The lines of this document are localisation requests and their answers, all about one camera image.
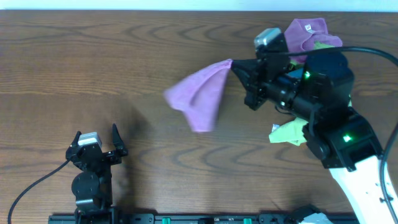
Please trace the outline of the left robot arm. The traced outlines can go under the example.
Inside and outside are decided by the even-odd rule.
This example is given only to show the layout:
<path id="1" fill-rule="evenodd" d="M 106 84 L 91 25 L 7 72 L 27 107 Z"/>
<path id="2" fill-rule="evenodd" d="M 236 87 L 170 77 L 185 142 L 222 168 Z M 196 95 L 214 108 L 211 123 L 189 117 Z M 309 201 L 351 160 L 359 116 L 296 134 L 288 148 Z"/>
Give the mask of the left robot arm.
<path id="1" fill-rule="evenodd" d="M 81 170 L 72 182 L 76 223 L 122 223 L 123 213 L 113 207 L 111 167 L 128 155 L 117 126 L 112 126 L 114 150 L 103 152 L 96 132 L 77 132 L 65 157 Z"/>

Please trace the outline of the pink purple microfiber cloth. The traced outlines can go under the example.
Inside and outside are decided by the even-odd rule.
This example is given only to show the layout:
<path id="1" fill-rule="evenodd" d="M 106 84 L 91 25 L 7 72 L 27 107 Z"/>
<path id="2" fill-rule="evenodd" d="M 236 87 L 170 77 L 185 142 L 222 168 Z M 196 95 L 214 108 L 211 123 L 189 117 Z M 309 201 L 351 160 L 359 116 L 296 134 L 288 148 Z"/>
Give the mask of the pink purple microfiber cloth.
<path id="1" fill-rule="evenodd" d="M 165 90 L 167 104 L 182 112 L 193 132 L 214 129 L 232 62 L 227 59 L 209 65 Z"/>

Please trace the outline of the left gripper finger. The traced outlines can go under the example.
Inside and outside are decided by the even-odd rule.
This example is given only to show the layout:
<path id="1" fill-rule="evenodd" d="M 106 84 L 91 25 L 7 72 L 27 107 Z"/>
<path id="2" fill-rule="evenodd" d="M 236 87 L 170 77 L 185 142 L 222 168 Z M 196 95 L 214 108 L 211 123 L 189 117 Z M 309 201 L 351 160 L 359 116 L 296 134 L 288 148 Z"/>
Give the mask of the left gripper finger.
<path id="1" fill-rule="evenodd" d="M 78 146 L 78 140 L 79 140 L 80 136 L 81 136 L 81 132 L 77 131 L 77 133 L 71 143 L 71 146 Z"/>
<path id="2" fill-rule="evenodd" d="M 127 156 L 128 155 L 128 150 L 125 147 L 125 143 L 122 140 L 122 138 L 121 138 L 121 136 L 119 134 L 118 128 L 117 128 L 115 123 L 113 123 L 113 126 L 112 126 L 112 138 L 113 138 L 113 145 L 115 147 L 115 150 L 116 150 L 117 154 L 120 157 Z"/>

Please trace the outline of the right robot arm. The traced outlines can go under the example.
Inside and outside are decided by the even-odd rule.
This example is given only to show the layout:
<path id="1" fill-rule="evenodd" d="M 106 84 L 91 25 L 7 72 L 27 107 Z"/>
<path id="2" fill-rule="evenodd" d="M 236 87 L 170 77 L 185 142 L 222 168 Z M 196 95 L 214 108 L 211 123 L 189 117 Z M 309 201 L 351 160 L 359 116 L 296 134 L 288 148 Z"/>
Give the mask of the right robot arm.
<path id="1" fill-rule="evenodd" d="M 246 90 L 250 109 L 271 101 L 277 110 L 305 120 L 307 147 L 337 181 L 360 223 L 396 223 L 397 194 L 387 160 L 397 131 L 381 146 L 370 123 L 350 105 L 354 74 L 347 51 L 306 51 L 301 76 L 291 77 L 292 53 L 279 34 L 256 45 L 256 58 L 235 60 L 231 69 Z"/>

